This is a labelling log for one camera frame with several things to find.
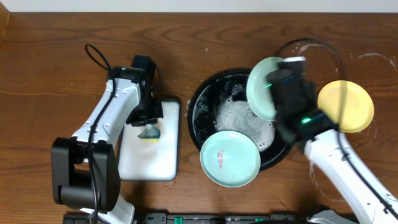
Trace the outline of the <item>green yellow sponge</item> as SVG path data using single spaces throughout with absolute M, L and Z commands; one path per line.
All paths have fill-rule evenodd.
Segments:
M 144 130 L 137 136 L 139 139 L 148 142 L 159 142 L 160 129 L 154 124 L 147 124 Z

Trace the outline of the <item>mint plate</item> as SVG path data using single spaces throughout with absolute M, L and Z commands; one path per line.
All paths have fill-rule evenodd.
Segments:
M 200 163 L 204 173 L 223 187 L 242 187 L 258 174 L 261 157 L 255 143 L 236 131 L 212 134 L 202 145 Z
M 246 84 L 246 98 L 252 112 L 259 118 L 273 121 L 275 108 L 267 75 L 278 69 L 280 57 L 268 57 L 257 63 L 251 70 Z

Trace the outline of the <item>yellow plate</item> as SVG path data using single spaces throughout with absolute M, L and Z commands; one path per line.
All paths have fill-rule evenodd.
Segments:
M 326 84 L 318 94 L 317 105 L 345 133 L 364 130 L 374 117 L 374 104 L 367 91 L 346 80 Z

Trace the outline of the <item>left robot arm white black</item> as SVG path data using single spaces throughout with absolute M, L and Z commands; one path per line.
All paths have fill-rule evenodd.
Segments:
M 152 97 L 157 66 L 114 67 L 103 97 L 84 125 L 51 147 L 55 203 L 87 212 L 88 223 L 132 223 L 134 206 L 120 194 L 121 178 L 114 153 L 125 125 L 144 127 L 139 139 L 159 139 L 163 117 Z

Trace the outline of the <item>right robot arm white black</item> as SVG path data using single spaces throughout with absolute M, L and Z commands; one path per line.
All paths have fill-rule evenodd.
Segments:
M 267 75 L 276 130 L 323 171 L 360 223 L 397 223 L 397 199 L 354 152 L 338 125 L 317 108 L 315 85 L 303 77 L 304 62 L 303 57 L 285 58 Z

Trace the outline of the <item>black rectangular soap tray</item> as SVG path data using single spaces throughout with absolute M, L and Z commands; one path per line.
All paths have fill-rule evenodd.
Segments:
M 162 101 L 164 117 L 157 142 L 138 138 L 143 127 L 125 125 L 120 135 L 118 171 L 121 180 L 168 182 L 177 175 L 180 103 L 175 99 Z

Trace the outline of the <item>round black tray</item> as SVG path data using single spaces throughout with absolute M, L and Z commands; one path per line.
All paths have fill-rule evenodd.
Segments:
M 205 80 L 196 90 L 189 104 L 188 130 L 198 150 L 203 143 L 216 133 L 216 113 L 219 106 L 232 96 L 233 87 L 240 84 L 243 88 L 251 72 L 250 68 L 232 68 L 219 72 Z M 272 144 L 260 153 L 260 171 L 269 169 L 287 156 L 292 146 L 286 144 L 276 133 Z

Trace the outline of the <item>mint plate front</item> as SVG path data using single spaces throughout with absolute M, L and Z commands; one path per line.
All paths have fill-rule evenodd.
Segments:
M 236 131 L 212 134 L 202 145 L 200 163 L 204 173 L 223 187 L 242 187 L 258 174 L 261 157 L 255 143 Z

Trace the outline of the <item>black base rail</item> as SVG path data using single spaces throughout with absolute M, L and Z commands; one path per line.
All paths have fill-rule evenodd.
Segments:
M 354 215 L 339 215 L 333 210 L 318 211 L 307 217 L 293 213 L 271 213 L 266 215 L 242 214 L 172 214 L 138 213 L 133 224 L 245 224 L 245 223 L 354 223 L 359 221 Z

